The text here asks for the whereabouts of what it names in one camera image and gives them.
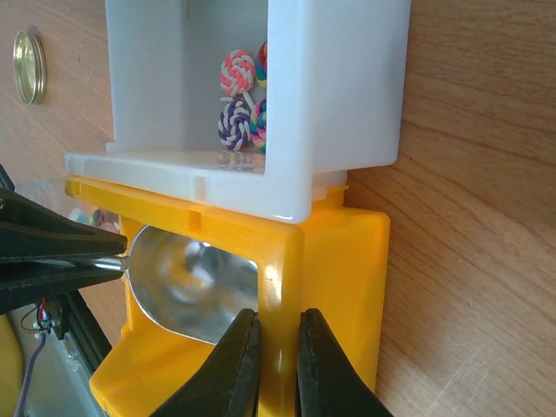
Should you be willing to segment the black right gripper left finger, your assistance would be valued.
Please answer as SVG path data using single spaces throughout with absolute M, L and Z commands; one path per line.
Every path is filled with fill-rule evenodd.
M 241 310 L 199 370 L 154 416 L 255 416 L 261 365 L 258 314 Z

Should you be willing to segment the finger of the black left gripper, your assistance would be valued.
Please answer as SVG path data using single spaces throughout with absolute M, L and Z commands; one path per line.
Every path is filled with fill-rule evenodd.
M 1 259 L 44 261 L 123 254 L 125 236 L 59 215 L 13 191 L 1 190 Z
M 1 314 L 80 288 L 113 281 L 123 267 L 71 262 L 18 262 L 1 265 Z

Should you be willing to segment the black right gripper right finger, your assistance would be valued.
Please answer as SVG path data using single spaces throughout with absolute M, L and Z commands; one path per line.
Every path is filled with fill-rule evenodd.
M 298 416 L 390 416 L 356 373 L 321 311 L 301 314 L 297 358 Z

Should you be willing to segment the silver metal scoop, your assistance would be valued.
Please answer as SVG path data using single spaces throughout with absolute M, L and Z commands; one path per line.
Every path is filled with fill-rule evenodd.
M 215 345 L 241 310 L 258 310 L 256 263 L 186 235 L 145 226 L 127 255 L 91 263 L 126 273 L 142 312 L 193 340 Z

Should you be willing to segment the orange plastic bin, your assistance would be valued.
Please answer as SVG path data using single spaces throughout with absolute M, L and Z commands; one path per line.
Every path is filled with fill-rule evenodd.
M 257 413 L 295 412 L 301 313 L 322 312 L 367 387 L 374 388 L 387 275 L 390 221 L 381 212 L 347 208 L 344 188 L 328 190 L 310 217 L 287 224 L 203 206 L 145 190 L 71 176 L 68 195 L 119 214 L 133 238 L 145 225 L 207 242 L 253 261 L 259 270 L 261 384 Z M 172 334 L 126 298 L 119 342 L 90 379 L 112 416 L 147 416 L 211 352 L 209 344 Z

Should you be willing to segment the gold metal jar lid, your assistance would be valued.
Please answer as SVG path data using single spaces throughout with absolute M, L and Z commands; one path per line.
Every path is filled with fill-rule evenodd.
M 19 31 L 12 54 L 17 92 L 23 104 L 39 105 L 46 96 L 47 66 L 40 39 Z

